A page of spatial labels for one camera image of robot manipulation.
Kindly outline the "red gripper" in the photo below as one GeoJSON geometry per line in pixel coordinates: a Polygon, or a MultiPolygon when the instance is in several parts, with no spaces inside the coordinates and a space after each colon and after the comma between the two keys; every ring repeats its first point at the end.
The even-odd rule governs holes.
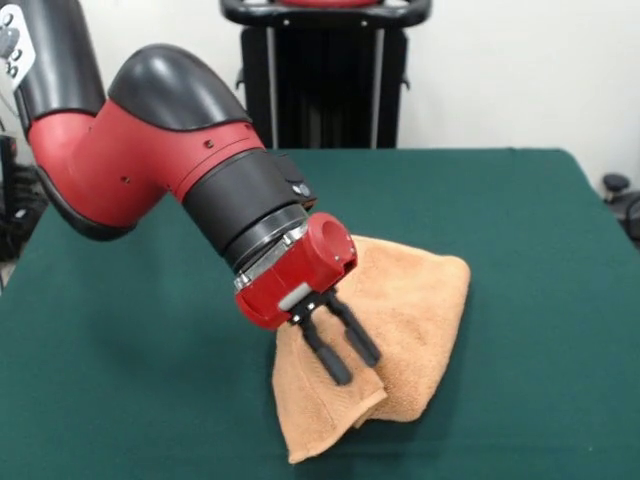
{"type": "Polygon", "coordinates": [[[319,302],[312,296],[328,291],[327,309],[342,322],[347,341],[363,362],[375,367],[382,357],[380,350],[332,289],[357,262],[356,246],[346,227],[328,213],[314,213],[236,277],[235,301],[240,311],[261,328],[276,330],[288,322],[297,325],[333,382],[345,386],[352,380],[351,372],[319,335],[312,319],[319,302]]]}

